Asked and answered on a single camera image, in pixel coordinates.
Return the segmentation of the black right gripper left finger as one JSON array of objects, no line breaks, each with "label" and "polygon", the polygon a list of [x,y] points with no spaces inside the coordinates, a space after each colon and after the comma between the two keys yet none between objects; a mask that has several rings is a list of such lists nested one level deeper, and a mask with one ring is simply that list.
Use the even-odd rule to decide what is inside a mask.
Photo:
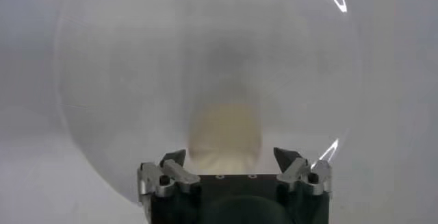
[{"label": "black right gripper left finger", "polygon": [[161,161],[143,162],[137,169],[138,202],[145,204],[152,196],[168,198],[177,192],[196,195],[201,191],[201,177],[185,170],[186,150],[166,153]]}]

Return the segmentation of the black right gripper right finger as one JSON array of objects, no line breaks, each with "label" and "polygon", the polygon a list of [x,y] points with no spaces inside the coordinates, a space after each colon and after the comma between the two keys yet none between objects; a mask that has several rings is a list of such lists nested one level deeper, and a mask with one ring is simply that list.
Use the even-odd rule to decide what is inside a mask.
[{"label": "black right gripper right finger", "polygon": [[310,164],[299,152],[273,148],[274,157],[281,170],[276,180],[287,186],[288,192],[300,188],[305,194],[320,196],[332,193],[332,167],[326,160]]}]

